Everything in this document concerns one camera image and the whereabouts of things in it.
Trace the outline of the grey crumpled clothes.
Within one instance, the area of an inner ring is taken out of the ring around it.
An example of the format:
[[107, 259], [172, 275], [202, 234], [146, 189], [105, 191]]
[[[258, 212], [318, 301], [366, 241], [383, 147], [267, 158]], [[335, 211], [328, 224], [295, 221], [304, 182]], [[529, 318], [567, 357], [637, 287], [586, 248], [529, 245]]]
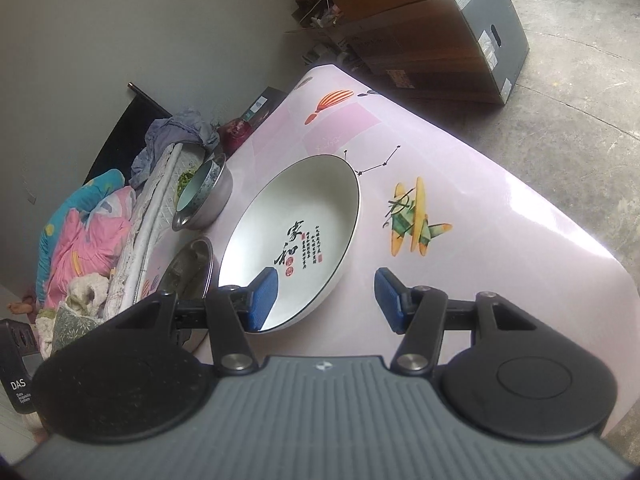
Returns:
[[131, 164], [129, 184], [140, 188], [149, 179], [166, 148], [176, 143], [198, 145], [209, 155], [218, 148], [220, 137], [214, 126], [193, 108], [154, 120], [146, 130], [143, 150]]

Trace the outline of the steel bowl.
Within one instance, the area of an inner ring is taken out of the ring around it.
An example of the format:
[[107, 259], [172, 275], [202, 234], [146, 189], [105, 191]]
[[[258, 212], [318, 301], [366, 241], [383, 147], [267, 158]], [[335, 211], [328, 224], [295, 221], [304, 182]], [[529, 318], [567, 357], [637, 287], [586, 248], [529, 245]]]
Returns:
[[190, 240], [168, 264], [158, 292], [174, 292], [178, 300], [203, 300], [215, 286], [218, 262], [206, 236]]
[[206, 230], [224, 210], [230, 200], [230, 196], [233, 188], [233, 179], [231, 171], [227, 165], [218, 184], [214, 187], [213, 191], [206, 198], [205, 203], [194, 211], [193, 214], [186, 214], [185, 212], [175, 212], [174, 218], [172, 218], [171, 229], [175, 232], [181, 230], [201, 231]]

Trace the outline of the black bed headboard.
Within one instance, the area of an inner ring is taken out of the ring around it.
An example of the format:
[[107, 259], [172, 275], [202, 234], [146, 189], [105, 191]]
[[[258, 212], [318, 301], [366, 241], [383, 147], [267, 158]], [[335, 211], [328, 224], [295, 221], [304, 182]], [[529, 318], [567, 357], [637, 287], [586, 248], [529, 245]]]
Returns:
[[133, 82], [127, 84], [127, 87], [134, 98], [104, 142], [85, 178], [85, 183], [110, 169], [119, 170], [128, 181], [131, 178], [131, 165], [145, 147], [144, 138], [149, 126], [154, 120], [171, 116], [171, 112]]

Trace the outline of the white ceramic plate with calligraphy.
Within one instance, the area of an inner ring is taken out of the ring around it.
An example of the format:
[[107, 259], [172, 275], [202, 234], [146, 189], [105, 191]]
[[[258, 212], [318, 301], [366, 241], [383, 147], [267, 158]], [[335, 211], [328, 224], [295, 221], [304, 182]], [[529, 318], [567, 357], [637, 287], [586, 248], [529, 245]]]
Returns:
[[221, 259], [218, 284], [259, 298], [241, 313], [250, 333], [283, 330], [320, 306], [346, 268], [361, 206], [356, 171], [336, 155], [309, 156], [277, 174], [250, 202]]

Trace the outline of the pink cartoon quilt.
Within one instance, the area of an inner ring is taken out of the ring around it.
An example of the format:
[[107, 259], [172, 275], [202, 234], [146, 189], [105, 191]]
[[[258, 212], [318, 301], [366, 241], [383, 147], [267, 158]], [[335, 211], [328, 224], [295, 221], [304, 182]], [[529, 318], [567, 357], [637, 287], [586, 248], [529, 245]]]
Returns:
[[74, 278], [109, 276], [131, 229], [136, 193], [117, 169], [90, 179], [52, 214], [39, 239], [36, 296], [55, 309]]

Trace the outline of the green leafy cabbage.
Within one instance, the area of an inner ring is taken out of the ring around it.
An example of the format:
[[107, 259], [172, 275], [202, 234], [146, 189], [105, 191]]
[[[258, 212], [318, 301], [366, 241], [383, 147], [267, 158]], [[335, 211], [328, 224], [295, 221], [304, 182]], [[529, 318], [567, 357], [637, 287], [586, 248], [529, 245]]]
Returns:
[[183, 171], [183, 173], [180, 174], [180, 177], [178, 177], [176, 194], [175, 194], [176, 203], [179, 203], [179, 200], [184, 190], [188, 187], [189, 183], [192, 181], [195, 174], [196, 174], [196, 169], [189, 169], [189, 170]]

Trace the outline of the white mattress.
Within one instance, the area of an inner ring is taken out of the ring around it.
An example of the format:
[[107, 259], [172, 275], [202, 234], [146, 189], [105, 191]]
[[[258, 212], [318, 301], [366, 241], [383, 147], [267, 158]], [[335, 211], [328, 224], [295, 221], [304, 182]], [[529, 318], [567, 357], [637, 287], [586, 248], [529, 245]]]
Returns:
[[179, 178], [186, 170], [198, 169], [204, 158], [200, 146], [183, 143], [169, 145], [160, 156], [134, 205], [132, 227], [110, 279], [104, 321], [138, 301], [154, 246], [174, 218]]

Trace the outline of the large brown grey carton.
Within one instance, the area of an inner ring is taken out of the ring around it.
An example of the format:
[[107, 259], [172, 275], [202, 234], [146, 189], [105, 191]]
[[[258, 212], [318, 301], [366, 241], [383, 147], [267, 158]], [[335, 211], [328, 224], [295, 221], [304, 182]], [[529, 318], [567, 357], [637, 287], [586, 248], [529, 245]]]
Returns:
[[343, 14], [337, 29], [364, 80], [402, 98], [506, 104], [529, 50], [512, 0], [422, 0], [357, 21]]

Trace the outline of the white fluffy towel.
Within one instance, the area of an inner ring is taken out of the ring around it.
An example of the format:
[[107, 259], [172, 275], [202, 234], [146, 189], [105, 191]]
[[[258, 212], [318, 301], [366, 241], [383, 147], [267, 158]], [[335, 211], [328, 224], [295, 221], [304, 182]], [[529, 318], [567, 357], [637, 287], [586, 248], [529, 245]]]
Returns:
[[56, 312], [61, 306], [66, 306], [80, 315], [92, 316], [103, 323], [103, 309], [107, 300], [108, 278], [100, 274], [89, 274], [74, 278], [70, 282], [66, 296], [53, 308], [42, 308], [35, 322], [39, 351], [43, 359], [52, 356], [51, 344], [53, 325]]

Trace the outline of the teal ceramic bowl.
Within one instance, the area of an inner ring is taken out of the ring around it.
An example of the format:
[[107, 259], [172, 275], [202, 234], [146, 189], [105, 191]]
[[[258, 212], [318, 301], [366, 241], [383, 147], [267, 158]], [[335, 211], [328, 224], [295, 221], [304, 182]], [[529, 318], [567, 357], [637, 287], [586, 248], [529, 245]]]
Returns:
[[176, 211], [186, 214], [197, 211], [222, 178], [224, 168], [226, 168], [224, 155], [217, 155], [203, 162], [183, 189]]

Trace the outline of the green floral pillow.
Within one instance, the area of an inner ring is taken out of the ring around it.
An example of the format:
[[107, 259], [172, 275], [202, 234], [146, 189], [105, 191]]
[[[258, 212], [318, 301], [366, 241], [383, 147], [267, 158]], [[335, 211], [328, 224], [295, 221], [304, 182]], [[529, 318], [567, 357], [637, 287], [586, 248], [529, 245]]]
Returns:
[[77, 339], [86, 336], [100, 324], [101, 321], [97, 318], [80, 315], [66, 306], [59, 307], [53, 325], [51, 353], [55, 354]]

